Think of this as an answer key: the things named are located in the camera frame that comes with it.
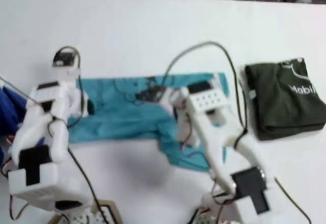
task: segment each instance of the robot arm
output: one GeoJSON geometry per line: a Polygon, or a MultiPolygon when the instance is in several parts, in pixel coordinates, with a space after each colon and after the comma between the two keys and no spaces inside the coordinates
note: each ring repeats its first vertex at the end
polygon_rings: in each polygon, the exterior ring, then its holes
{"type": "MultiPolygon", "coordinates": [[[[236,148],[252,168],[230,174],[224,167],[223,147],[233,147],[243,127],[232,113],[227,98],[221,88],[216,86],[216,82],[200,82],[175,93],[177,94],[172,96],[173,105],[185,105],[178,114],[178,120],[182,120],[182,116],[189,116],[195,132],[192,137],[196,138],[189,142],[200,142],[204,146],[215,183],[221,187],[226,198],[233,199],[230,205],[224,207],[233,210],[233,214],[226,219],[243,224],[285,223],[282,222],[286,217],[281,214],[282,204],[274,176],[252,136],[248,134],[242,137],[236,148]]],[[[202,206],[209,209],[205,215],[211,223],[216,222],[223,202],[223,197],[216,201],[213,197],[216,194],[218,193],[208,193],[202,199],[202,206]]],[[[201,221],[204,219],[200,219],[199,215],[191,223],[201,221]]]]}
{"type": "Polygon", "coordinates": [[[17,167],[8,174],[10,194],[57,213],[88,207],[93,201],[85,178],[68,154],[69,116],[88,115],[88,96],[82,96],[75,85],[79,76],[75,56],[75,51],[56,54],[53,69],[58,81],[33,88],[10,152],[17,167]],[[45,144],[36,147],[41,138],[45,144]]]}

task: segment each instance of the blue object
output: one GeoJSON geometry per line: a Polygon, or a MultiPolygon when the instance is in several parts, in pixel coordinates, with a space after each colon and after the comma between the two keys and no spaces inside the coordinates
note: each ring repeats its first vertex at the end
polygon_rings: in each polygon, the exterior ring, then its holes
{"type": "MultiPolygon", "coordinates": [[[[0,136],[14,135],[26,113],[26,100],[14,91],[0,88],[0,136]]],[[[0,148],[0,162],[4,153],[0,148]]]]}
{"type": "MultiPolygon", "coordinates": [[[[166,85],[179,88],[191,83],[211,80],[212,74],[176,75],[168,77],[166,85]]],[[[226,77],[219,73],[224,93],[229,89],[226,77]]],[[[177,124],[162,107],[155,103],[144,103],[135,99],[148,86],[160,85],[162,77],[120,78],[120,79],[83,79],[84,91],[95,105],[95,114],[82,118],[69,129],[70,142],[79,143],[100,139],[155,138],[159,149],[164,152],[173,165],[187,169],[207,171],[208,165],[203,157],[202,147],[186,147],[180,150],[176,142],[177,124]]]]}

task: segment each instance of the wire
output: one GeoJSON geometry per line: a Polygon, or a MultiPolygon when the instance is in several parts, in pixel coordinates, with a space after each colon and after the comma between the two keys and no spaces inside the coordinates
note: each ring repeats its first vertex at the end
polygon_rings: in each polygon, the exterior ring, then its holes
{"type": "Polygon", "coordinates": [[[186,116],[188,118],[188,122],[189,122],[189,134],[188,136],[185,138],[185,140],[181,143],[181,150],[183,151],[187,142],[189,141],[189,139],[191,138],[192,134],[193,134],[193,124],[192,121],[190,119],[190,116],[188,113],[186,113],[186,116]]]}
{"type": "MultiPolygon", "coordinates": [[[[64,47],[60,48],[57,51],[57,53],[63,51],[64,49],[69,49],[69,48],[72,49],[75,52],[75,54],[77,55],[77,58],[78,58],[78,64],[77,64],[77,66],[78,66],[78,69],[80,69],[81,63],[82,63],[82,59],[81,59],[80,53],[77,50],[77,48],[75,48],[73,46],[64,46],[64,47]]],[[[68,129],[71,128],[71,127],[73,127],[73,126],[75,126],[75,125],[77,125],[78,122],[83,117],[83,113],[84,113],[84,90],[83,90],[83,85],[82,85],[82,80],[81,79],[82,78],[80,77],[80,74],[79,74],[78,75],[78,84],[79,84],[79,87],[80,87],[80,112],[81,112],[81,114],[80,114],[80,116],[71,125],[68,125],[67,126],[68,129]]]]}
{"type": "Polygon", "coordinates": [[[20,218],[20,216],[22,215],[23,211],[27,208],[27,206],[29,206],[29,203],[26,203],[18,212],[17,216],[14,217],[13,215],[13,210],[12,210],[12,205],[13,205],[13,196],[10,195],[10,200],[9,200],[9,214],[10,214],[10,218],[12,220],[18,220],[20,218]]]}
{"type": "Polygon", "coordinates": [[[183,56],[185,56],[186,54],[188,54],[188,53],[190,53],[190,52],[192,52],[194,50],[201,49],[201,48],[206,47],[206,46],[215,46],[215,47],[220,48],[224,52],[224,54],[226,55],[226,57],[227,57],[227,59],[229,61],[229,64],[231,66],[233,76],[234,76],[235,96],[236,96],[238,117],[239,117],[239,121],[240,121],[241,125],[243,126],[243,121],[242,121],[242,116],[241,116],[241,111],[240,111],[239,91],[238,91],[238,86],[237,86],[238,78],[237,78],[235,68],[234,68],[234,65],[233,65],[233,62],[232,62],[232,59],[231,59],[229,53],[227,52],[225,47],[222,46],[221,44],[219,44],[218,42],[214,42],[214,41],[202,42],[202,43],[196,44],[194,46],[191,46],[191,47],[187,48],[186,50],[182,51],[180,54],[178,54],[174,59],[172,59],[172,61],[170,62],[169,66],[167,68],[167,70],[165,71],[161,86],[163,87],[163,86],[166,85],[166,79],[168,78],[168,75],[169,75],[172,67],[177,63],[177,61],[179,61],[180,58],[182,58],[183,56]]]}
{"type": "Polygon", "coordinates": [[[61,216],[66,219],[66,221],[68,222],[68,224],[70,224],[70,220],[69,220],[69,218],[65,214],[61,214],[61,216]]]}
{"type": "Polygon", "coordinates": [[[9,157],[4,163],[3,165],[1,166],[1,174],[8,179],[8,172],[9,171],[6,171],[4,172],[4,168],[11,162],[12,158],[9,157]]]}
{"type": "Polygon", "coordinates": [[[305,216],[305,218],[308,220],[308,223],[311,224],[311,219],[310,217],[307,215],[307,213],[294,201],[294,199],[288,194],[288,192],[285,190],[285,188],[282,186],[282,184],[280,183],[279,179],[275,178],[275,181],[277,183],[277,185],[280,187],[280,189],[282,190],[282,192],[287,196],[287,198],[293,203],[294,206],[296,206],[296,208],[301,212],[302,215],[305,216]]]}
{"type": "Polygon", "coordinates": [[[233,200],[224,200],[223,203],[221,204],[221,207],[219,209],[219,212],[218,212],[218,216],[216,218],[216,224],[219,224],[219,221],[220,221],[220,217],[221,217],[221,214],[222,214],[222,211],[223,211],[223,208],[225,205],[229,205],[233,202],[233,200]]]}
{"type": "Polygon", "coordinates": [[[96,206],[97,206],[99,212],[101,213],[101,215],[102,215],[102,217],[103,217],[103,219],[104,219],[105,224],[109,224],[109,223],[108,223],[108,220],[106,220],[106,218],[105,218],[105,214],[104,214],[103,210],[101,209],[101,205],[100,205],[100,203],[99,203],[99,201],[98,201],[98,198],[97,198],[97,196],[96,196],[96,193],[95,193],[95,191],[94,191],[94,188],[93,188],[93,186],[92,186],[91,181],[89,180],[88,176],[87,176],[86,173],[84,172],[84,169],[83,169],[82,166],[79,164],[78,160],[76,159],[75,155],[73,154],[73,152],[71,151],[71,149],[70,149],[69,147],[68,147],[68,153],[70,154],[70,156],[71,156],[71,158],[73,159],[73,161],[75,161],[77,167],[79,168],[80,172],[82,173],[82,175],[84,176],[85,180],[87,181],[87,184],[89,185],[90,190],[91,190],[91,192],[92,192],[92,195],[93,195],[93,198],[94,198],[95,204],[96,204],[96,206]]]}
{"type": "MultiPolygon", "coordinates": [[[[71,46],[65,46],[65,47],[60,48],[58,52],[62,51],[63,49],[66,49],[66,48],[71,48],[71,49],[73,49],[73,50],[76,51],[76,54],[77,54],[77,56],[78,56],[78,67],[80,68],[80,53],[79,53],[79,51],[78,51],[76,48],[71,47],[71,46]]],[[[14,86],[13,84],[11,84],[9,81],[3,79],[1,76],[0,76],[0,79],[1,79],[4,83],[6,83],[6,84],[8,84],[9,86],[11,86],[11,87],[12,87],[13,89],[15,89],[16,91],[18,91],[18,92],[19,92],[21,95],[23,95],[25,98],[30,99],[30,100],[33,101],[35,104],[37,104],[37,105],[39,105],[39,106],[42,107],[42,105],[41,105],[38,101],[36,101],[36,100],[33,99],[32,97],[30,97],[29,95],[27,95],[26,93],[24,93],[22,90],[20,90],[19,88],[17,88],[17,87],[14,86]]],[[[81,86],[82,83],[81,83],[80,75],[78,76],[78,81],[79,81],[79,86],[80,86],[80,91],[81,91],[81,102],[80,102],[80,104],[81,104],[81,106],[80,106],[81,114],[80,114],[80,117],[79,117],[79,118],[78,118],[78,119],[77,119],[73,124],[67,126],[67,128],[71,128],[71,127],[75,126],[75,125],[80,121],[81,117],[83,116],[83,111],[84,111],[84,91],[83,91],[83,87],[81,86]]],[[[55,120],[62,120],[62,121],[64,121],[63,119],[58,118],[58,117],[56,117],[55,115],[53,115],[50,111],[49,111],[48,113],[49,113],[50,115],[52,115],[52,121],[51,121],[49,124],[53,123],[53,121],[55,121],[55,120]]],[[[92,184],[91,184],[89,178],[87,177],[87,175],[86,175],[86,173],[84,172],[82,166],[79,164],[78,160],[76,159],[76,157],[74,156],[74,154],[72,153],[72,151],[70,150],[69,147],[68,147],[68,152],[69,152],[69,154],[71,155],[72,159],[75,161],[75,163],[76,163],[76,165],[78,166],[78,168],[79,168],[79,170],[81,171],[81,173],[83,174],[85,180],[87,181],[87,184],[88,184],[88,186],[90,187],[90,190],[91,190],[91,192],[92,192],[92,195],[93,195],[94,201],[95,201],[95,203],[96,203],[96,205],[97,205],[97,208],[99,209],[99,211],[100,211],[100,213],[101,213],[101,215],[102,215],[102,217],[103,217],[103,220],[104,220],[105,224],[108,224],[108,220],[105,218],[105,215],[104,215],[103,211],[102,211],[101,208],[100,208],[99,201],[98,201],[98,199],[97,199],[97,197],[96,197],[96,194],[95,194],[95,192],[94,192],[93,186],[92,186],[92,184]]]]}
{"type": "Polygon", "coordinates": [[[15,139],[15,136],[14,135],[8,135],[8,136],[6,136],[6,141],[10,145],[12,145],[12,143],[14,142],[14,139],[15,139]]]}

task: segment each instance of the white surface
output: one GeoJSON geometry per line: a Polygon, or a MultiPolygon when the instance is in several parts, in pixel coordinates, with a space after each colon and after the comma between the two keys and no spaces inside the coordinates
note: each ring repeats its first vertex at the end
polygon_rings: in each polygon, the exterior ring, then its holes
{"type": "MultiPolygon", "coordinates": [[[[201,41],[221,42],[236,68],[305,57],[326,101],[326,6],[220,0],[0,0],[0,64],[6,78],[29,92],[51,80],[55,52],[81,52],[83,77],[163,74],[170,60],[201,41]]],[[[220,50],[187,55],[173,72],[231,70],[220,50]]],[[[324,223],[325,130],[261,143],[280,181],[311,216],[324,223]]],[[[114,200],[124,223],[186,223],[211,188],[204,173],[167,164],[155,141],[72,146],[101,199],[114,200]]],[[[228,154],[228,170],[246,167],[228,154]]],[[[8,186],[0,178],[2,223],[10,223],[8,186]]],[[[290,204],[297,223],[307,223],[290,204]]],[[[45,223],[51,213],[28,208],[19,223],[45,223]]]]}

